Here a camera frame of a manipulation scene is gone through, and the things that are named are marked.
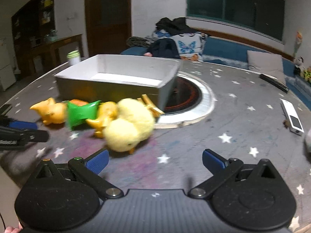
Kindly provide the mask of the orange-yellow rubber toy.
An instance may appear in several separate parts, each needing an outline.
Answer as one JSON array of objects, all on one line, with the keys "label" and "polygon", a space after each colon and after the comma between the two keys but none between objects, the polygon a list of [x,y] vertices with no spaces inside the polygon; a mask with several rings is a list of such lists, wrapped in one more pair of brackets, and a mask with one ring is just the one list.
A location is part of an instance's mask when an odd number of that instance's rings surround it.
[{"label": "orange-yellow rubber toy", "polygon": [[65,123],[67,104],[57,103],[52,97],[32,105],[30,109],[40,115],[44,125]]}]

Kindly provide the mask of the green snack bag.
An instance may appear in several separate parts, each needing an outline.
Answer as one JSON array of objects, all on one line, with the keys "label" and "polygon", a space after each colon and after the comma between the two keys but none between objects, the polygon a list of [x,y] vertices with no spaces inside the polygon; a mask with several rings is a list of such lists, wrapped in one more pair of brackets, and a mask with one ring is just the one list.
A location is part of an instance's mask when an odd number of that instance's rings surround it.
[{"label": "green snack bag", "polygon": [[70,129],[82,125],[87,119],[96,119],[97,111],[101,101],[92,102],[83,106],[78,106],[71,102],[67,103],[67,121]]}]

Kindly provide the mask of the yellow rubber duck toy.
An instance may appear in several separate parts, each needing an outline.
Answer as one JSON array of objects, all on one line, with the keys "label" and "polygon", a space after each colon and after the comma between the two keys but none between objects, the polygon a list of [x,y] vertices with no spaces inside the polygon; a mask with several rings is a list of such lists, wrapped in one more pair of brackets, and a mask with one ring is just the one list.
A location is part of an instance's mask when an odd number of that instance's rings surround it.
[{"label": "yellow rubber duck toy", "polygon": [[96,119],[86,119],[86,123],[95,129],[94,136],[97,138],[103,138],[103,130],[107,127],[113,120],[117,118],[118,110],[115,102],[105,102],[101,103],[98,108]]}]

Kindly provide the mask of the yellow plush chick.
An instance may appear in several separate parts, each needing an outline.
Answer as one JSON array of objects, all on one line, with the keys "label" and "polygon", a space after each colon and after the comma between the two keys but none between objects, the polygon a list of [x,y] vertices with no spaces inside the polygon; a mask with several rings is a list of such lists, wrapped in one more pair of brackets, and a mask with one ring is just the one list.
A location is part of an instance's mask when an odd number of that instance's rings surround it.
[{"label": "yellow plush chick", "polygon": [[104,138],[112,151],[132,154],[140,142],[151,136],[155,118],[137,99],[125,98],[116,106],[118,116],[104,129]]}]

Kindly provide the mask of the white remote control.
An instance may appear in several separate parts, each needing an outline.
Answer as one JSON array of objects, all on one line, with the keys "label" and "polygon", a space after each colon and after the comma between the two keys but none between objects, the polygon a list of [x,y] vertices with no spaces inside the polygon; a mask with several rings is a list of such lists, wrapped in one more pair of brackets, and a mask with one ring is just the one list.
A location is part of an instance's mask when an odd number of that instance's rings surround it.
[{"label": "white remote control", "polygon": [[294,108],[294,105],[285,99],[280,99],[280,101],[281,101],[281,107],[286,117],[284,121],[284,126],[289,128],[291,132],[299,136],[302,136],[304,133],[304,129],[299,119],[299,116]]}]

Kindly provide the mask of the wooden side table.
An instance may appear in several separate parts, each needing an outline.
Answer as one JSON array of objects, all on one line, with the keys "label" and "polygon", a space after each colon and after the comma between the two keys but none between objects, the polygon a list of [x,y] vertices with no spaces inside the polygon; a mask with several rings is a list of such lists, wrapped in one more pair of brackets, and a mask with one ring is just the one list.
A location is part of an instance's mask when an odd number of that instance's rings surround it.
[{"label": "wooden side table", "polygon": [[36,68],[33,59],[42,54],[49,54],[52,61],[52,68],[56,68],[61,64],[59,57],[59,49],[61,47],[67,46],[72,43],[78,44],[78,50],[82,56],[84,56],[83,45],[82,45],[82,34],[77,34],[69,37],[64,37],[53,42],[41,44],[32,47],[28,53],[28,63],[30,68],[30,73],[33,75],[36,73]]}]

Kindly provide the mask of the yellow fries toy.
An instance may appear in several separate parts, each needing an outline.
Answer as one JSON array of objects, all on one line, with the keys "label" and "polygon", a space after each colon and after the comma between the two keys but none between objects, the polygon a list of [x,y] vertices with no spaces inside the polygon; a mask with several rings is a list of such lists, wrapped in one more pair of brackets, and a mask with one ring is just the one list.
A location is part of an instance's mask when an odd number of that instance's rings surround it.
[{"label": "yellow fries toy", "polygon": [[160,110],[155,104],[149,99],[147,94],[142,94],[141,97],[137,98],[153,115],[154,118],[159,118],[161,115],[164,115],[164,112]]}]

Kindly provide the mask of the white cardboard box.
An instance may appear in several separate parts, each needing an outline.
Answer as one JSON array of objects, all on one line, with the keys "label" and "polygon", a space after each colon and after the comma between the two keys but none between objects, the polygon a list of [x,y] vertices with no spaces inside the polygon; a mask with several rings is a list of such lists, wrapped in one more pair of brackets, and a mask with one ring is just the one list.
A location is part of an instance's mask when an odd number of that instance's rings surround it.
[{"label": "white cardboard box", "polygon": [[164,110],[182,65],[179,59],[100,54],[55,74],[63,100],[118,102],[143,94]]}]

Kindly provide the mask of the black remote control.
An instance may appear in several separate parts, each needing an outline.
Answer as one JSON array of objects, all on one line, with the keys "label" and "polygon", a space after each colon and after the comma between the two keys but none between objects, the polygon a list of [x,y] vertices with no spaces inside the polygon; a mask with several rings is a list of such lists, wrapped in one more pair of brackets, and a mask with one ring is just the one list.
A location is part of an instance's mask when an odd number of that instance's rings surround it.
[{"label": "black remote control", "polygon": [[283,91],[284,93],[289,92],[288,87],[285,84],[283,84],[282,82],[280,82],[278,79],[271,78],[265,74],[260,74],[259,78],[270,83],[270,84],[272,84],[273,86],[277,87],[279,90]]}]

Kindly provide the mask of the beige cushion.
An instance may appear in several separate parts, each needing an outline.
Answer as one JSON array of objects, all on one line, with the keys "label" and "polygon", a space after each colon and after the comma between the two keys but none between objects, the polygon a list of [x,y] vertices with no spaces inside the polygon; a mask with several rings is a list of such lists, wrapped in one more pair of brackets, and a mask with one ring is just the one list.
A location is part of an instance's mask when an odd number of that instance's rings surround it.
[{"label": "beige cushion", "polygon": [[286,84],[281,55],[248,50],[247,59],[249,70],[275,77]]}]

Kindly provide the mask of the butterfly pattern blanket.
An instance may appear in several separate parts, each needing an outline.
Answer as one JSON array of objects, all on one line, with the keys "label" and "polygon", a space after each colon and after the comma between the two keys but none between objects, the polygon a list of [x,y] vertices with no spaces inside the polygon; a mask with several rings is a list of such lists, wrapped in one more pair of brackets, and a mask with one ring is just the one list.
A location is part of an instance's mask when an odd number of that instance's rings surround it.
[{"label": "butterfly pattern blanket", "polygon": [[152,33],[152,39],[158,40],[170,38],[175,41],[181,59],[202,62],[202,53],[208,35],[202,32],[183,33],[171,36],[165,30],[157,30]]}]

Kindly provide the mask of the panda plush toy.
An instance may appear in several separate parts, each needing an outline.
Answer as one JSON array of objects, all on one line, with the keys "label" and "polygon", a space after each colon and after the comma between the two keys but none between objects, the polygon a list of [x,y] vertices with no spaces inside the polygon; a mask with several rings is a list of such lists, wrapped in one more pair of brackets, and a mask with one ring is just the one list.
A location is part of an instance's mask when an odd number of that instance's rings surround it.
[{"label": "panda plush toy", "polygon": [[304,64],[304,59],[303,57],[298,57],[295,59],[294,61],[294,75],[297,76],[297,75],[300,75],[302,70],[303,70],[303,64]]}]

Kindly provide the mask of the dark navy jacket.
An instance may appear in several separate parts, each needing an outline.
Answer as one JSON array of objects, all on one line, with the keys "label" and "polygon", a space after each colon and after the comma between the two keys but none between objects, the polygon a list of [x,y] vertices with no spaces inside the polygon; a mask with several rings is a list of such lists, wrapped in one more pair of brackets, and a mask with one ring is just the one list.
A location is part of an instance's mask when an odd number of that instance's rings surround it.
[{"label": "dark navy jacket", "polygon": [[155,41],[148,47],[144,55],[149,57],[180,59],[176,43],[170,38],[162,38]]}]

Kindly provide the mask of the black clothes pile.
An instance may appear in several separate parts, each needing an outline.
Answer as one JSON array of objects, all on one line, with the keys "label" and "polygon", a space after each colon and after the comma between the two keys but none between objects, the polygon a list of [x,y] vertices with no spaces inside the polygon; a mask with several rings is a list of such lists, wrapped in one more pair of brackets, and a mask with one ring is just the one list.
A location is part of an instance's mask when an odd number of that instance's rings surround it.
[{"label": "black clothes pile", "polygon": [[165,30],[171,36],[197,32],[197,30],[189,27],[186,24],[185,17],[175,18],[173,20],[170,20],[169,18],[164,17],[160,19],[160,21],[158,21],[155,26],[157,30]]}]

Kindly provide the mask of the dark window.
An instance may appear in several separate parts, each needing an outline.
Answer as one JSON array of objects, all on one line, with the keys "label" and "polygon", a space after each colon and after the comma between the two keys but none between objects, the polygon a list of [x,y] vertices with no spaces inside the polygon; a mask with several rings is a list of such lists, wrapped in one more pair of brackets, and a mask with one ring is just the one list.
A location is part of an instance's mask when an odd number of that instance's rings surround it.
[{"label": "dark window", "polygon": [[187,0],[187,15],[225,22],[282,40],[285,0]]}]

